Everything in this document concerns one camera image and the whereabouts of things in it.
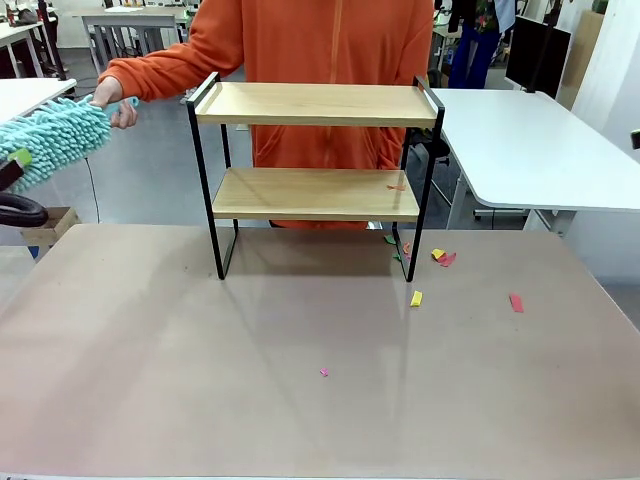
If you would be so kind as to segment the person's right hand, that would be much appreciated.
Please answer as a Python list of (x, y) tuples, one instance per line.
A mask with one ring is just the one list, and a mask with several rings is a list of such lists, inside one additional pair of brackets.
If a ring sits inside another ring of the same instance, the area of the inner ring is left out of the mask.
[(115, 77), (105, 77), (97, 85), (91, 104), (103, 110), (107, 109), (110, 105), (117, 107), (110, 116), (110, 124), (112, 127), (127, 129), (137, 123), (138, 112), (135, 107), (125, 99), (122, 85)]

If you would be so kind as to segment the grey workbench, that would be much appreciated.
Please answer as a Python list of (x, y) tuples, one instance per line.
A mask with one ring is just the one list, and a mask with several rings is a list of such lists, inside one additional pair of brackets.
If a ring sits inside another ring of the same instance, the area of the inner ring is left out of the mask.
[(114, 58), (144, 56), (183, 42), (195, 11), (186, 5), (129, 2), (77, 10), (71, 17), (81, 20), (94, 68), (101, 74)]

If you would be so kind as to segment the cardboard box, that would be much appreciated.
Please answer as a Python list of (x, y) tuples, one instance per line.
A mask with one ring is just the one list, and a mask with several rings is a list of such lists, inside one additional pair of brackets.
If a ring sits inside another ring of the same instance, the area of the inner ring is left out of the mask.
[(72, 207), (50, 207), (48, 220), (40, 227), (21, 228), (20, 233), (28, 246), (50, 247), (71, 227), (81, 220)]

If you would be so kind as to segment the white side table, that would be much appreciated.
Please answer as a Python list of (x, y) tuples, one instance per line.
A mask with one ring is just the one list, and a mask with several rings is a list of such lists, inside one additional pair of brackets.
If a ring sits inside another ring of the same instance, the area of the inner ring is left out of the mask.
[(27, 115), (77, 84), (75, 79), (0, 79), (0, 124)]

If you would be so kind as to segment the person in orange hoodie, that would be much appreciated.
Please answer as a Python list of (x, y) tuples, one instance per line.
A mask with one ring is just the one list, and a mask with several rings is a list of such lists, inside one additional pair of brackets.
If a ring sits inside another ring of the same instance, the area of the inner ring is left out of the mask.
[[(426, 72), (432, 16), (433, 0), (204, 0), (185, 44), (201, 82), (244, 68), (249, 82), (409, 85)], [(258, 168), (391, 170), (404, 132), (254, 126), (251, 135)]]

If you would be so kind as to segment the brown cardboard sheet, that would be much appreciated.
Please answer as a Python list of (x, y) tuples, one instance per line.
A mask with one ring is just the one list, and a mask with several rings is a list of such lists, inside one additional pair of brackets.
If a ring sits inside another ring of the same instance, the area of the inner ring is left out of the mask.
[(556, 97), (558, 103), (567, 110), (571, 110), (574, 106), (595, 49), (603, 20), (603, 14), (584, 10), (572, 35), (566, 65)]

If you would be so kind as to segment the teal chenille duster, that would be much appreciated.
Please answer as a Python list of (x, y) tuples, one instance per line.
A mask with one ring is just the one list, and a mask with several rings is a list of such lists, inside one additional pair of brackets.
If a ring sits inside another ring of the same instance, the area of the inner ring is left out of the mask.
[(103, 110), (91, 100), (50, 100), (27, 117), (1, 124), (0, 161), (14, 150), (28, 149), (32, 188), (102, 148), (111, 139), (110, 116), (117, 107)]

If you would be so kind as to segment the two-tier wooden shelf black frame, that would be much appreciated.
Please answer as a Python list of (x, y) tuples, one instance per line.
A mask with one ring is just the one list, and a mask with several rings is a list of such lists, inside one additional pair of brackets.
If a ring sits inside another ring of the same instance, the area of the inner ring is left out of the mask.
[[(394, 236), (401, 223), (415, 226), (401, 266), (414, 278), (435, 164), (424, 173), (416, 194), (406, 174), (407, 156), (397, 170), (235, 168), (228, 136), (222, 134), (226, 171), (216, 192), (209, 188), (199, 125), (230, 124), (311, 127), (397, 127), (429, 129), (441, 137), (445, 107), (428, 82), (417, 76), (409, 86), (226, 82), (211, 73), (186, 102), (216, 273), (224, 279), (234, 247), (222, 248), (216, 222), (269, 221), (387, 222)], [(401, 184), (405, 191), (387, 189)]]

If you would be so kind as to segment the white background desk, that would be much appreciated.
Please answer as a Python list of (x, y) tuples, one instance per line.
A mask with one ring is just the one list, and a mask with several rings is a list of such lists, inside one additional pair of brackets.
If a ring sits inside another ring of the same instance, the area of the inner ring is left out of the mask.
[(48, 47), (48, 40), (42, 21), (22, 26), (0, 23), (0, 64), (6, 60), (11, 65), (13, 78), (44, 78), (36, 41)]

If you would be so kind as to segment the person in blue trousers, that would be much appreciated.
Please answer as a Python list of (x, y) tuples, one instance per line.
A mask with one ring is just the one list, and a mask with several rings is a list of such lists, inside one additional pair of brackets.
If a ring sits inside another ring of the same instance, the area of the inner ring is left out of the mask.
[(517, 0), (451, 0), (448, 31), (462, 25), (448, 87), (483, 89), (502, 35), (515, 23)]

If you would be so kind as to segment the person's right forearm orange sleeve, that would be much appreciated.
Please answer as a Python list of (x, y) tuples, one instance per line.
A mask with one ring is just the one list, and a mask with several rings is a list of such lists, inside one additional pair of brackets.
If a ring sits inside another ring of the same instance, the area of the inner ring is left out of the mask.
[(194, 51), (185, 43), (143, 57), (115, 59), (98, 84), (112, 76), (121, 83), (124, 97), (137, 96), (145, 101), (168, 98), (202, 81), (194, 59)]

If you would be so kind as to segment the black monitor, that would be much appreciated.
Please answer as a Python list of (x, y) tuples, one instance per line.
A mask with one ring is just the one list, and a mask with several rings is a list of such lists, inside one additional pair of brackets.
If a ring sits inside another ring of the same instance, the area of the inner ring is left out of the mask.
[(527, 91), (555, 98), (570, 40), (567, 31), (517, 16), (505, 77)]

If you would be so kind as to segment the black office chair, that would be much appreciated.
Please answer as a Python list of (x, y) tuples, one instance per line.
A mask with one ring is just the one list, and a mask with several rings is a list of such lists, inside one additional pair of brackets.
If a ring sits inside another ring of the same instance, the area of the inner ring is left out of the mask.
[(425, 170), (430, 162), (450, 165), (451, 149), (442, 138), (434, 139), (429, 129), (410, 130), (406, 167)]

